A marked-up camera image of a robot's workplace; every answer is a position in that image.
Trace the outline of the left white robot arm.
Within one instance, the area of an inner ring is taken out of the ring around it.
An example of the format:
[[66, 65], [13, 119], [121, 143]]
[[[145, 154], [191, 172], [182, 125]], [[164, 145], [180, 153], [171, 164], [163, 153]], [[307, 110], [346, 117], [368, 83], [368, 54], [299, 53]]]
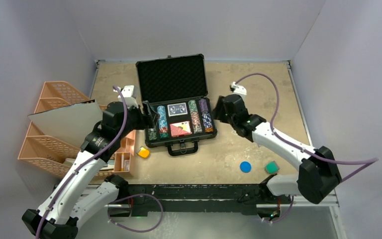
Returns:
[[134, 198], [129, 184], [111, 174], [83, 199], [83, 191], [94, 176], [120, 148], [120, 141], [131, 131], [153, 128], [159, 114], [147, 102], [144, 108], [112, 102], [103, 111], [83, 142], [74, 164], [52, 194], [37, 209], [28, 209], [22, 221], [37, 239], [74, 239], [82, 225], [103, 206]]

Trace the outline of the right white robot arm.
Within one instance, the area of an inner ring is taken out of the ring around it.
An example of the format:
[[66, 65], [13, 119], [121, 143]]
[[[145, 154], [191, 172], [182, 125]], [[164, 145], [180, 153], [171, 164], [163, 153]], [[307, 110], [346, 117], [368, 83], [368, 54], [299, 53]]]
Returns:
[[302, 195], [319, 204], [343, 179], [331, 150], [301, 143], [276, 130], [263, 117], [250, 114], [243, 98], [237, 94], [220, 96], [213, 118], [228, 123], [236, 133], [250, 142], [274, 152], [297, 171], [294, 175], [273, 175], [261, 182], [260, 198], [267, 203], [281, 195]]

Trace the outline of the blue playing card deck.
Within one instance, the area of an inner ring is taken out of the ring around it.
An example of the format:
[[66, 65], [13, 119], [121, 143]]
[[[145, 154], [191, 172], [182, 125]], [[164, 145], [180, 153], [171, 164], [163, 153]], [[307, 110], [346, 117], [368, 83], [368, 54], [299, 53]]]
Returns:
[[177, 103], [177, 104], [170, 104], [167, 105], [168, 110], [168, 116], [174, 117], [174, 116], [181, 116], [181, 115], [187, 115], [188, 109], [186, 103]]

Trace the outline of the purple chip stack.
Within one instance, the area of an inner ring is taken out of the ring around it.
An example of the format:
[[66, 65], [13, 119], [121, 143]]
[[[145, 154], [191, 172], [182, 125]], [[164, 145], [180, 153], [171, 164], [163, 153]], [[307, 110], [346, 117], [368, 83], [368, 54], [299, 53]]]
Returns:
[[198, 104], [202, 114], [209, 113], [209, 107], [206, 99], [200, 99]]

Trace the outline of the red playing card deck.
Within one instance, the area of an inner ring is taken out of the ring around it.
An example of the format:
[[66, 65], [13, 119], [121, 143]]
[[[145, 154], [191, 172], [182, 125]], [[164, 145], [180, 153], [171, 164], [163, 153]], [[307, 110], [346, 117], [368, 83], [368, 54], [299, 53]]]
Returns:
[[172, 137], [179, 137], [192, 134], [189, 121], [182, 121], [170, 124], [170, 131]]

